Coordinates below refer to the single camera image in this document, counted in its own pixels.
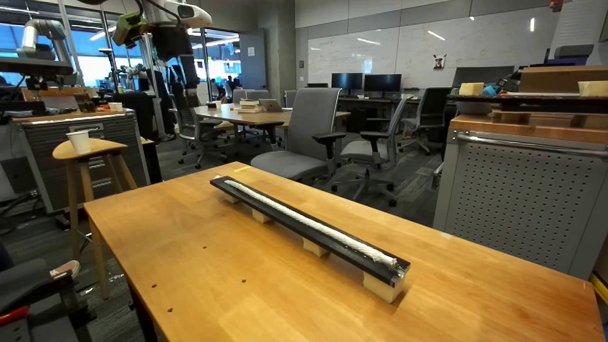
metal cabinet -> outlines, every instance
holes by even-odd
[[[67,179],[65,162],[53,158],[52,152],[57,145],[66,141],[66,133],[90,130],[91,138],[107,139],[125,144],[122,156],[138,186],[150,183],[148,170],[143,156],[141,139],[133,113],[112,114],[107,116],[79,117],[77,119],[23,122],[19,128],[24,134],[24,149],[41,198],[48,214],[66,210]],[[101,158],[89,162],[93,190],[96,198],[112,195],[113,188],[109,171]],[[84,202],[82,184],[78,183],[78,203]]]
[[[602,144],[451,131],[434,228],[587,279],[608,233]]]

conference table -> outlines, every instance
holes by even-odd
[[[278,126],[277,128],[283,129],[283,136],[285,137],[285,143],[287,143],[287,132],[289,127],[289,120],[291,118],[291,111],[283,111],[283,112],[268,112],[262,111],[259,113],[239,113],[235,109],[234,103],[224,103],[221,105],[220,109],[217,108],[209,108],[207,106],[199,106],[194,108],[195,113],[201,117],[208,117],[212,119],[221,119],[224,121],[228,121],[232,124],[232,129],[235,132],[235,139],[233,144],[235,148],[239,144],[239,139],[237,139],[238,135],[238,126],[239,125],[253,125],[260,124],[262,122],[270,122],[270,121],[282,121],[283,125]],[[344,125],[343,120],[350,115],[349,112],[345,111],[337,111],[336,112],[336,123],[334,130],[342,131],[342,127]],[[217,128],[229,127],[228,125],[220,125]],[[336,141],[336,150],[341,151],[341,139]]]
[[[411,262],[388,304],[362,272],[262,224],[231,176]],[[590,283],[233,162],[85,203],[146,341],[604,341]]]

wooden stool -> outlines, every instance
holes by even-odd
[[[115,168],[116,163],[118,170],[124,177],[124,181],[130,189],[136,189],[137,184],[129,168],[127,167],[125,160],[120,154],[121,150],[127,145],[119,144],[118,142],[93,139],[91,141],[91,151],[84,154],[76,154],[72,143],[64,141],[55,147],[53,150],[53,158],[57,160],[65,160],[67,168],[67,197],[69,200],[70,209],[70,240],[72,244],[72,253],[74,259],[80,260],[80,237],[78,236],[78,194],[77,194],[77,179],[76,179],[76,167],[80,168],[80,176],[82,177],[82,188],[85,193],[85,202],[89,202],[95,199],[93,195],[93,184],[91,181],[91,173],[89,172],[89,160],[93,157],[101,156],[105,166],[109,170],[110,178],[114,190],[117,194],[122,192],[122,186],[120,185],[120,179],[117,169]],[[99,230],[95,224],[89,220],[89,226],[91,228],[91,240],[93,244],[93,253],[95,258],[95,267],[97,269],[97,277],[99,278],[99,287],[101,288],[102,298],[107,299],[109,297],[109,284],[108,277],[105,273],[103,253],[102,253],[102,237],[99,234]]]

sticker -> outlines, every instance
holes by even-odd
[[[234,170],[234,172],[241,172],[241,171],[245,171],[245,170],[247,170],[247,169],[249,169],[249,168],[251,168],[251,166],[243,166],[243,167],[241,167],[241,168],[239,168],[239,169]]]

door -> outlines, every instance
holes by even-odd
[[[266,89],[266,51],[264,29],[239,33],[241,47],[241,85],[244,89]]]

